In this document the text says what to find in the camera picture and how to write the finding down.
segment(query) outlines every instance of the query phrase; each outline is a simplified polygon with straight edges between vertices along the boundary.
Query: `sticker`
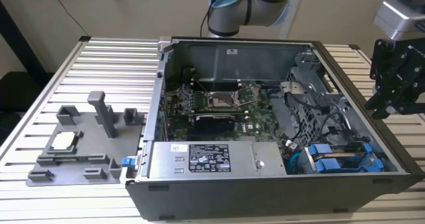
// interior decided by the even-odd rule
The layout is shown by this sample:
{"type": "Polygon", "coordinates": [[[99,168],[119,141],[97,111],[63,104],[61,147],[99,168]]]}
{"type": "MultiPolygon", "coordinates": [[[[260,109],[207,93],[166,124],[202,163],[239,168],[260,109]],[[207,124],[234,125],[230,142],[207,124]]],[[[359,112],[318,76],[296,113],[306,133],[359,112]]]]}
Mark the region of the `sticker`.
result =
{"type": "Polygon", "coordinates": [[[171,144],[170,151],[171,152],[186,152],[187,151],[187,145],[186,144],[171,144]]]}
{"type": "Polygon", "coordinates": [[[189,145],[190,172],[230,172],[230,154],[226,144],[189,145]]]}
{"type": "Polygon", "coordinates": [[[227,49],[226,54],[227,55],[236,55],[236,49],[227,49]]]}

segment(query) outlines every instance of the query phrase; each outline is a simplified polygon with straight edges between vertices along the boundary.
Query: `power supply label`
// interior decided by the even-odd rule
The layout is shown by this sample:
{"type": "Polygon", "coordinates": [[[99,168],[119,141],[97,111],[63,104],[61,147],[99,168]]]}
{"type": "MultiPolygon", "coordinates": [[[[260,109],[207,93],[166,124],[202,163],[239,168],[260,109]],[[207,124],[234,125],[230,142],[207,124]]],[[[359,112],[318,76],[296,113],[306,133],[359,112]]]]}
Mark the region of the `power supply label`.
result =
{"type": "Polygon", "coordinates": [[[190,144],[189,171],[230,172],[230,154],[226,144],[190,144]]]}

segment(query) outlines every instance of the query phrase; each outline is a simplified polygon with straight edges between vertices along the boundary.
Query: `motherboard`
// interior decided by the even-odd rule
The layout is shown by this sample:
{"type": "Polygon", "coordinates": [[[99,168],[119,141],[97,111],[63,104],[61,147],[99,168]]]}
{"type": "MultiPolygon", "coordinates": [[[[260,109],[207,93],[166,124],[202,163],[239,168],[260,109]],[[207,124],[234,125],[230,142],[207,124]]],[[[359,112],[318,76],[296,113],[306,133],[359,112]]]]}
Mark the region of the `motherboard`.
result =
{"type": "Polygon", "coordinates": [[[260,86],[238,82],[235,91],[206,91],[193,89],[191,83],[167,91],[167,140],[278,141],[278,123],[260,86]]]}

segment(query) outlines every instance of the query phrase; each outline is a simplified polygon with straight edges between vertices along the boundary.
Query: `slotted metal table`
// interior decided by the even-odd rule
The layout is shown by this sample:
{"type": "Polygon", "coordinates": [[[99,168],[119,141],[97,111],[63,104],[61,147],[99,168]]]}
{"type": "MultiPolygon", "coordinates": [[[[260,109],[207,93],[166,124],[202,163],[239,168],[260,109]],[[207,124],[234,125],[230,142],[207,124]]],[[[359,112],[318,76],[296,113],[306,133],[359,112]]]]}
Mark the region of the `slotted metal table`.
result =
{"type": "MultiPolygon", "coordinates": [[[[360,50],[347,45],[326,45],[326,49],[359,92],[368,98],[372,86],[370,60],[360,50]]],[[[155,55],[155,40],[91,38],[77,43],[0,147],[0,221],[13,224],[147,223],[139,218],[123,184],[26,187],[25,180],[53,132],[54,114],[61,105],[74,105],[81,112],[93,112],[93,106],[85,103],[87,93],[102,90],[105,102],[114,111],[137,108],[147,113],[158,61],[155,55]]],[[[422,116],[391,115],[384,123],[423,169],[422,116]]],[[[352,214],[195,220],[190,223],[425,223],[425,182],[399,194],[382,195],[352,214]]]]}

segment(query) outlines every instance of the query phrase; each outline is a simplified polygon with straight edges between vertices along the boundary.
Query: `warning label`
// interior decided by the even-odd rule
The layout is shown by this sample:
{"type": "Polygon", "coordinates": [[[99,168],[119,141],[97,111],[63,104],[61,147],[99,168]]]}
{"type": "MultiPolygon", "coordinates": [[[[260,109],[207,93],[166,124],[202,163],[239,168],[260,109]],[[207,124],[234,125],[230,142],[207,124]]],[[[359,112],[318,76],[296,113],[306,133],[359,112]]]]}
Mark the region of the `warning label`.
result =
{"type": "Polygon", "coordinates": [[[189,145],[190,172],[230,172],[230,155],[226,144],[189,145]]]}

